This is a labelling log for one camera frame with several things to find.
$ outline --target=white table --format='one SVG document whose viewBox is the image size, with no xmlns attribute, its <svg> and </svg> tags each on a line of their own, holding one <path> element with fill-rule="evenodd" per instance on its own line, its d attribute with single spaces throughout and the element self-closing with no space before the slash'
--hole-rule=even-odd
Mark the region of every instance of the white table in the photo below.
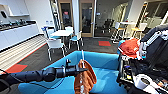
<svg viewBox="0 0 168 94">
<path fill-rule="evenodd" d="M 124 30 L 124 36 L 125 35 L 127 35 L 127 37 L 130 37 L 130 36 L 128 36 L 128 35 L 131 35 L 132 36 L 132 32 L 129 32 L 129 31 L 131 31 L 131 28 L 134 28 L 134 27 L 132 27 L 131 25 L 136 25 L 136 23 L 135 22 L 120 22 L 120 24 L 123 24 L 123 25 L 125 25 L 125 30 Z"/>
<path fill-rule="evenodd" d="M 121 24 L 136 24 L 135 22 L 120 22 Z"/>
<path fill-rule="evenodd" d="M 63 37 L 63 43 L 64 43 L 64 37 L 69 36 L 73 33 L 73 31 L 66 31 L 66 30 L 58 30 L 54 33 L 52 33 L 52 36 L 62 36 Z"/>
</svg>

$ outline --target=red object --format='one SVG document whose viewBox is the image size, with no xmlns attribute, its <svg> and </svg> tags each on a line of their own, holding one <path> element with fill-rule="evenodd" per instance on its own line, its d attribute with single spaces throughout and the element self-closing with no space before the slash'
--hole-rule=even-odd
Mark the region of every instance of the red object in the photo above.
<svg viewBox="0 0 168 94">
<path fill-rule="evenodd" d="M 65 15 L 68 15 L 68 12 L 64 12 Z"/>
<path fill-rule="evenodd" d="M 123 55 L 136 58 L 136 52 L 139 50 L 138 39 L 133 38 L 131 40 L 126 40 L 120 45 L 119 48 L 122 50 L 121 53 Z"/>
<path fill-rule="evenodd" d="M 16 73 L 16 72 L 21 72 L 23 69 L 25 69 L 27 65 L 20 65 L 20 64 L 15 64 L 9 69 L 6 70 L 8 73 Z"/>
<path fill-rule="evenodd" d="M 109 41 L 99 41 L 99 46 L 111 46 Z"/>
</svg>

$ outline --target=kitchen counter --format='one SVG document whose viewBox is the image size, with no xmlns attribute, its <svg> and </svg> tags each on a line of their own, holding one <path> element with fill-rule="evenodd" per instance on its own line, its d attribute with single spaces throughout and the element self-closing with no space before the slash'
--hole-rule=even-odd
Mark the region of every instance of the kitchen counter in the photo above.
<svg viewBox="0 0 168 94">
<path fill-rule="evenodd" d="M 35 21 L 26 21 L 26 24 L 21 24 L 21 25 L 16 25 L 15 23 L 12 23 L 12 25 L 4 24 L 3 27 L 0 27 L 0 31 L 19 28 L 19 27 L 23 27 L 23 26 L 27 26 L 27 25 L 32 25 L 32 24 L 36 24 L 36 22 Z"/>
</svg>

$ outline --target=ceiling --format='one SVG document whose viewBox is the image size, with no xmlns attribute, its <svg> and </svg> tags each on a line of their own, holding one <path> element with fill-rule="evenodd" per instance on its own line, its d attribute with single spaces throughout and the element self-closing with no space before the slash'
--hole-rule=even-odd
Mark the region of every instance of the ceiling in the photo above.
<svg viewBox="0 0 168 94">
<path fill-rule="evenodd" d="M 122 4 L 122 3 L 128 2 L 129 0 L 119 0 L 119 1 Z M 168 0 L 146 0 L 146 2 L 155 2 L 155 1 L 166 1 L 166 2 L 168 2 Z"/>
<path fill-rule="evenodd" d="M 154 1 L 167 1 L 167 0 L 146 0 L 147 2 L 154 2 Z"/>
</svg>

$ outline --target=door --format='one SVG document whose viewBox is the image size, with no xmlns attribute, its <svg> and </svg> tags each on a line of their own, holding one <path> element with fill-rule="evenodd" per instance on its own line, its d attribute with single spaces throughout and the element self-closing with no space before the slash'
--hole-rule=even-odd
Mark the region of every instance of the door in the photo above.
<svg viewBox="0 0 168 94">
<path fill-rule="evenodd" d="M 72 0 L 58 0 L 61 29 L 73 26 Z"/>
<path fill-rule="evenodd" d="M 94 0 L 80 0 L 80 30 L 82 37 L 93 36 Z"/>
</svg>

